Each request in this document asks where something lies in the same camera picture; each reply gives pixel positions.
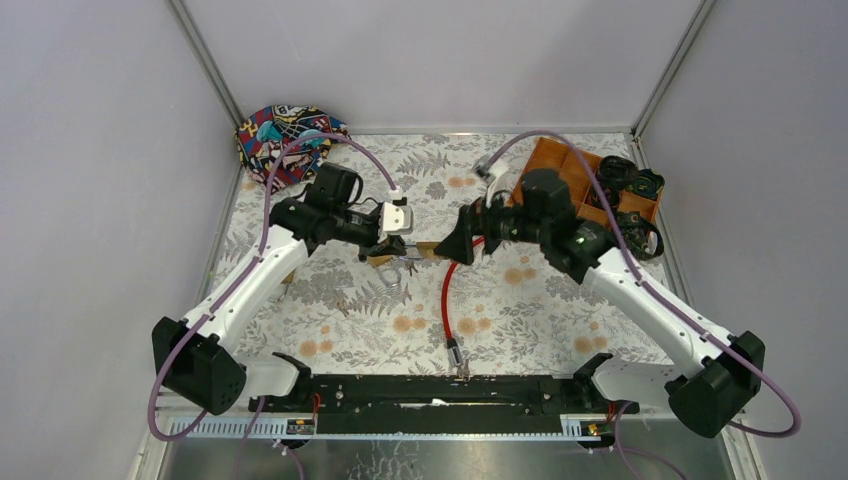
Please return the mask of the small metal key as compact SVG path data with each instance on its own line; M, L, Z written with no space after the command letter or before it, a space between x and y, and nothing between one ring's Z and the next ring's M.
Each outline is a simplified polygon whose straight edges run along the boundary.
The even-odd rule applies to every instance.
M348 319L350 317L351 304L346 296L338 296L334 301L334 306L343 318Z

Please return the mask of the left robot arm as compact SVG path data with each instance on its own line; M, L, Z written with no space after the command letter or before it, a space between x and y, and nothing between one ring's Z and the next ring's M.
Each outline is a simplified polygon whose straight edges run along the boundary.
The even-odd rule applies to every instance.
M328 163L304 193L268 212L268 228L239 266L181 319L162 318L152 331L161 385L211 415L241 399L272 396L288 411L309 401L305 365L282 355L272 360L238 358L234 351L250 321L282 281L330 241L354 245L362 257L402 255L413 213L392 189L368 213L354 210L362 177Z

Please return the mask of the silver key bunch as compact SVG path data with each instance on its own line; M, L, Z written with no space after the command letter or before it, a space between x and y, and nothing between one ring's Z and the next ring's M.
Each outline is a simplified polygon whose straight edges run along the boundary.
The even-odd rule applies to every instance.
M414 259L407 259L404 261L404 268L408 272L410 276L414 276L417 272L416 261Z

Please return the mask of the small brass padlock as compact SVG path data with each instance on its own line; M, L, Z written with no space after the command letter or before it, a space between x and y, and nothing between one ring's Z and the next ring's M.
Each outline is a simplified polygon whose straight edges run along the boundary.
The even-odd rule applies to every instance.
M400 284L402 275L394 256L369 257L367 263L375 270L379 280L386 287L393 288Z

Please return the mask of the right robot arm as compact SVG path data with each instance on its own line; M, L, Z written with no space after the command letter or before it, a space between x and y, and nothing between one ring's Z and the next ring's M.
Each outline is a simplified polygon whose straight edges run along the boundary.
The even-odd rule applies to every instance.
M532 170L520 189L519 204L481 197L462 206L436 255L470 265L476 239L488 254L504 241L535 244L552 267L621 310L670 359L668 365L602 359L573 386L583 410L597 412L610 401L667 407L705 438L729 426L761 388L750 369L762 367L764 343L751 332L731 334L654 285L605 227L578 218L556 171Z

